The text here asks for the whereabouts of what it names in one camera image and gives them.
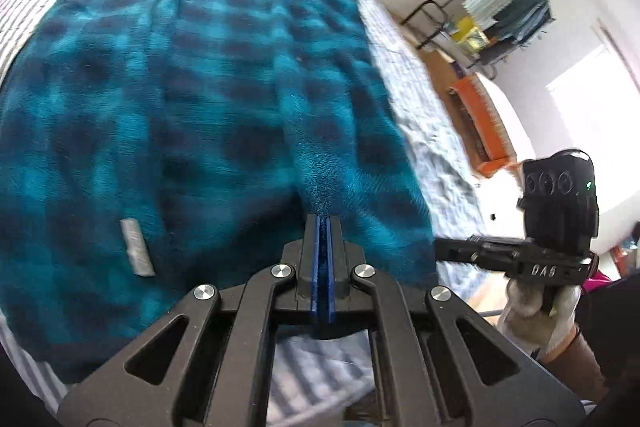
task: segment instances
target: bed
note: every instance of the bed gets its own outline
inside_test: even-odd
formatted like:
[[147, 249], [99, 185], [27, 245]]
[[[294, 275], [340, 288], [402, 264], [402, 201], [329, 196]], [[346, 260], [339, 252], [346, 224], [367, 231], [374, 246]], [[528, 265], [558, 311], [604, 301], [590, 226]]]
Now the bed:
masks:
[[[55, 1], [0, 2], [0, 79]], [[474, 179], [460, 137], [423, 63], [375, 0], [357, 1], [370, 52], [385, 81], [393, 117], [427, 203], [434, 234], [464, 238], [484, 232]], [[463, 299], [470, 298], [485, 278], [482, 271], [464, 265], [439, 264], [438, 274], [441, 282]], [[55, 413], [67, 387], [46, 361], [34, 360], [18, 345], [3, 315], [0, 341], [31, 392]], [[298, 335], [279, 344], [268, 425], [298, 425], [369, 393], [373, 375], [368, 349], [365, 332], [337, 341]], [[356, 368], [355, 373], [349, 373], [346, 367]]]

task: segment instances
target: blanket label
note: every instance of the blanket label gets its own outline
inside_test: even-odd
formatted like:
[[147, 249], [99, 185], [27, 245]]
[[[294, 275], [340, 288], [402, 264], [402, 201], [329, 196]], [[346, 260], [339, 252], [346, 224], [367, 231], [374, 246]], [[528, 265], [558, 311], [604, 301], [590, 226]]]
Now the blanket label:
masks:
[[120, 220], [122, 235], [127, 243], [127, 255], [133, 273], [140, 277], [153, 277], [156, 272], [146, 251], [145, 238], [137, 219], [127, 217]]

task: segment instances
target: metal screw cap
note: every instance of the metal screw cap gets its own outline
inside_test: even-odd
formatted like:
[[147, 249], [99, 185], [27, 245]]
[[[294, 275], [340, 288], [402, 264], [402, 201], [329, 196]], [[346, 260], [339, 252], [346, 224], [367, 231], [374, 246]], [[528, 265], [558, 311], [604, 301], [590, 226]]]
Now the metal screw cap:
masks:
[[362, 277], [363, 279], [368, 279], [376, 272], [376, 269], [373, 268], [370, 264], [358, 264], [355, 267], [354, 271], [356, 272], [356, 275], [358, 277]]
[[276, 264], [273, 268], [271, 268], [271, 275], [277, 277], [278, 279], [282, 279], [284, 277], [288, 277], [291, 275], [291, 267], [288, 264]]
[[193, 291], [193, 296], [201, 301], [206, 301], [216, 294], [216, 289], [210, 284], [201, 284]]
[[431, 288], [431, 298], [434, 301], [448, 301], [451, 298], [451, 290], [446, 286], [436, 286]]

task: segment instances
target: human hand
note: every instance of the human hand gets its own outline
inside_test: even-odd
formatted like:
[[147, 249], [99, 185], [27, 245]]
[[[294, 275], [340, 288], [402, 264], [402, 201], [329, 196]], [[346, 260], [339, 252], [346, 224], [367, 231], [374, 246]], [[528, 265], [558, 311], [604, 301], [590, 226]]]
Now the human hand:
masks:
[[542, 285], [509, 281], [508, 301], [498, 320], [498, 331], [530, 355], [539, 350], [538, 358], [546, 359], [575, 336], [575, 307], [580, 286], [561, 288], [550, 314], [541, 311]]

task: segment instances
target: teal plaid blanket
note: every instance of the teal plaid blanket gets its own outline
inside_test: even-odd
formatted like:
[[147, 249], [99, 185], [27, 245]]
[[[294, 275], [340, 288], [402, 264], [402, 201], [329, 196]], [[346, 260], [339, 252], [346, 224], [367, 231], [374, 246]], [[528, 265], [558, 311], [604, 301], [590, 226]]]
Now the teal plaid blanket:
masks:
[[435, 271], [356, 0], [58, 0], [0, 90], [0, 193], [0, 307], [67, 382], [275, 263], [308, 212], [403, 283]]

